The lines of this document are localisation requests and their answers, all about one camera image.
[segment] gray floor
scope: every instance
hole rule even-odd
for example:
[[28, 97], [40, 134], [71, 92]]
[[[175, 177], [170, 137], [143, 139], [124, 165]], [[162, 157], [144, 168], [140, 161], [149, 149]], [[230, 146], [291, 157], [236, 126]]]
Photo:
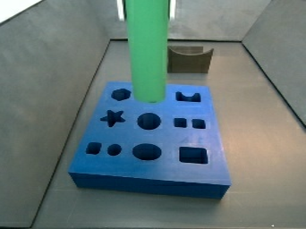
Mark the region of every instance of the gray floor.
[[232, 177], [222, 201], [77, 189], [67, 173], [107, 81], [131, 78], [127, 42], [111, 42], [35, 227], [304, 227], [304, 129], [239, 43], [215, 48], [210, 74], [168, 83], [208, 85]]

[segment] white wall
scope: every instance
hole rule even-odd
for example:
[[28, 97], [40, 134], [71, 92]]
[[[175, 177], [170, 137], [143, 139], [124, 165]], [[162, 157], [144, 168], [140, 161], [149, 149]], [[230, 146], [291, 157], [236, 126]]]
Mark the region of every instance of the white wall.
[[41, 0], [0, 0], [0, 23]]

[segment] blue shape sorter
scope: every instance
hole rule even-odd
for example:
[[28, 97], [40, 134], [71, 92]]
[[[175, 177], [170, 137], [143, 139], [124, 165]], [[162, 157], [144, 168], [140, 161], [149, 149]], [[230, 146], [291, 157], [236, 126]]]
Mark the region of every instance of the blue shape sorter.
[[109, 82], [68, 172], [77, 187], [220, 199], [231, 178], [208, 87], [167, 85], [148, 104]]

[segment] circular hole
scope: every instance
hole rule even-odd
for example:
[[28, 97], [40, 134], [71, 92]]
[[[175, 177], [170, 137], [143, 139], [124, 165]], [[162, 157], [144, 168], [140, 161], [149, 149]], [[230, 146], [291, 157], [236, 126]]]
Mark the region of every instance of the circular hole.
[[119, 144], [113, 144], [113, 145], [108, 146], [108, 154], [111, 156], [116, 156], [120, 153], [120, 150], [121, 150], [121, 148], [120, 148]]
[[152, 144], [140, 144], [133, 147], [132, 155], [144, 161], [152, 161], [162, 155], [162, 150]]
[[153, 130], [160, 125], [160, 117], [153, 113], [145, 113], [139, 116], [137, 124], [144, 130]]

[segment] green cylinder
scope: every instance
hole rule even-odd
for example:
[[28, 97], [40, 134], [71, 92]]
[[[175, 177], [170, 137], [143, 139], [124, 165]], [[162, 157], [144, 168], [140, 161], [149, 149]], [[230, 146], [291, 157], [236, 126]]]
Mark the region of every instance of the green cylinder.
[[141, 102], [164, 99], [168, 0], [125, 0], [132, 93]]

